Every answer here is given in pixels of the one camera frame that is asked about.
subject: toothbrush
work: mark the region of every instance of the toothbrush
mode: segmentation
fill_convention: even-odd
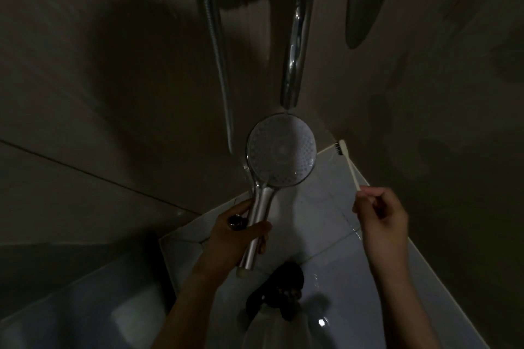
[[[335,148],[337,149],[337,153],[341,156],[344,156],[347,161],[347,165],[350,167],[351,175],[353,176],[353,182],[355,183],[355,187],[357,190],[360,190],[360,185],[357,181],[357,176],[355,174],[355,169],[353,168],[353,163],[350,160],[350,154],[347,151],[346,141],[340,140],[335,144]]]

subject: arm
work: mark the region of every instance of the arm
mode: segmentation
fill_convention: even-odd
[[[206,249],[183,284],[151,349],[204,347],[209,314],[218,287],[244,255],[247,245],[257,237],[264,236],[267,240],[267,233],[272,228],[264,221],[244,231],[229,229],[227,219],[245,213],[250,205],[251,200],[247,200],[219,215]],[[265,252],[265,240],[259,250],[261,254]]]
[[[353,211],[382,303],[388,348],[439,349],[408,267],[408,214],[389,188],[363,186]]]

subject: right hand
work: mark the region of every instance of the right hand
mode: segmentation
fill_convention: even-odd
[[[353,212],[360,221],[371,272],[381,281],[409,279],[408,214],[390,188],[362,186]]]

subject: hand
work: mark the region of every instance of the hand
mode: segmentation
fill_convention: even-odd
[[[233,231],[227,226],[227,219],[235,214],[242,215],[251,206],[252,200],[246,200],[231,207],[219,215],[211,231],[211,237],[206,249],[196,262],[193,273],[205,275],[213,279],[218,285],[222,284],[229,272],[244,255],[249,243],[263,236],[258,252],[266,250],[268,233],[272,229],[270,222],[262,221],[243,231]]]
[[[390,188],[363,186],[353,212],[362,226],[371,272],[381,281],[409,279],[408,214]]]

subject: left hand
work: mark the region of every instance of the left hand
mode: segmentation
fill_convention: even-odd
[[[233,231],[227,226],[229,217],[235,214],[242,215],[249,210],[251,203],[251,199],[245,200],[219,215],[211,231],[206,249],[196,262],[193,273],[205,275],[220,285],[242,258],[252,240],[263,236],[264,240],[261,240],[262,244],[259,247],[259,253],[263,254],[265,252],[265,241],[268,239],[267,234],[272,229],[270,222],[258,222],[243,231]]]

